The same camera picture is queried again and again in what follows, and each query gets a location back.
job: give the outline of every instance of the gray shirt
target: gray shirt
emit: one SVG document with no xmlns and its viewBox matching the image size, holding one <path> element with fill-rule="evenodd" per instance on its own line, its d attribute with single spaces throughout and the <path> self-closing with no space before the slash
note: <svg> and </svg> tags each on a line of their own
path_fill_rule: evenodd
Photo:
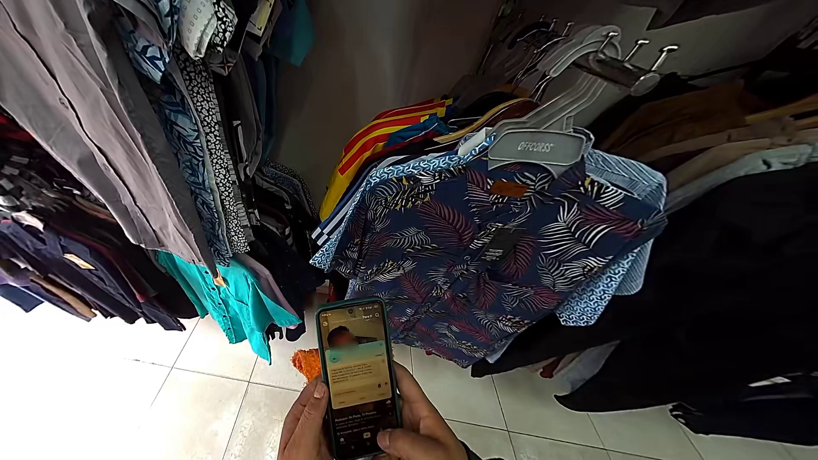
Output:
<svg viewBox="0 0 818 460">
<path fill-rule="evenodd" d="M 133 68 L 112 62 L 110 48 L 122 45 L 97 32 L 112 23 L 104 2 L 0 0 L 0 104 L 105 202 L 131 241 L 213 268 L 155 115 L 135 76 L 120 81 Z"/>
</svg>

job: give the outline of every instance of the black price tag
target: black price tag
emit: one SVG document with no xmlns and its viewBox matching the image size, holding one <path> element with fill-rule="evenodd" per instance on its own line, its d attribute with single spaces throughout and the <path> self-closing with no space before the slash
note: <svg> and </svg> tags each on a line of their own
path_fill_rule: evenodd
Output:
<svg viewBox="0 0 818 460">
<path fill-rule="evenodd" d="M 488 242 L 483 252 L 480 253 L 480 259 L 488 262 L 501 260 L 509 251 L 514 248 L 514 245 L 519 240 L 522 232 L 519 228 L 500 227 L 494 232 L 492 240 Z"/>
</svg>

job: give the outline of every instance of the hand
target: hand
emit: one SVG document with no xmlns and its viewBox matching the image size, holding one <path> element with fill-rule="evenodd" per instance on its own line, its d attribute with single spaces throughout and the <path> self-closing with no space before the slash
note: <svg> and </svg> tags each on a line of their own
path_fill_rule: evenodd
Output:
<svg viewBox="0 0 818 460">
<path fill-rule="evenodd" d="M 320 377 L 310 381 L 284 417 L 279 460 L 332 460 L 321 430 L 329 391 Z"/>
<path fill-rule="evenodd" d="M 466 460 L 463 444 L 426 398 L 415 378 L 400 364 L 394 366 L 403 399 L 403 428 L 378 433 L 378 445 L 388 454 L 380 458 Z"/>
</svg>

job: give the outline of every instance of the teal shirt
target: teal shirt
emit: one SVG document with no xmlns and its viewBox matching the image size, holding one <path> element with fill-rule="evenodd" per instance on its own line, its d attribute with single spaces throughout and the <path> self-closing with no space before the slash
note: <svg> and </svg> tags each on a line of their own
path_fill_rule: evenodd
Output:
<svg viewBox="0 0 818 460">
<path fill-rule="evenodd" d="M 301 319 L 264 295 L 253 274 L 235 259 L 230 260 L 230 267 L 219 267 L 227 285 L 221 287 L 213 282 L 213 275 L 207 267 L 191 264 L 163 251 L 157 251 L 156 258 L 182 285 L 199 316 L 204 318 L 210 313 L 230 343 L 249 340 L 253 351 L 268 362 L 267 326 L 273 322 L 281 327 L 301 323 Z"/>
</svg>

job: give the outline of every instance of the tropical print shirt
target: tropical print shirt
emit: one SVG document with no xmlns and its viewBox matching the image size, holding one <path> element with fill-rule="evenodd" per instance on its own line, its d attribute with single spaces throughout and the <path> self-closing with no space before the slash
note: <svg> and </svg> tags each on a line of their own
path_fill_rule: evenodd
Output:
<svg viewBox="0 0 818 460">
<path fill-rule="evenodd" d="M 661 210 L 586 175 L 470 161 L 380 180 L 331 267 L 377 295 L 392 339 L 462 367 L 543 318 L 589 277 L 661 232 Z"/>
</svg>

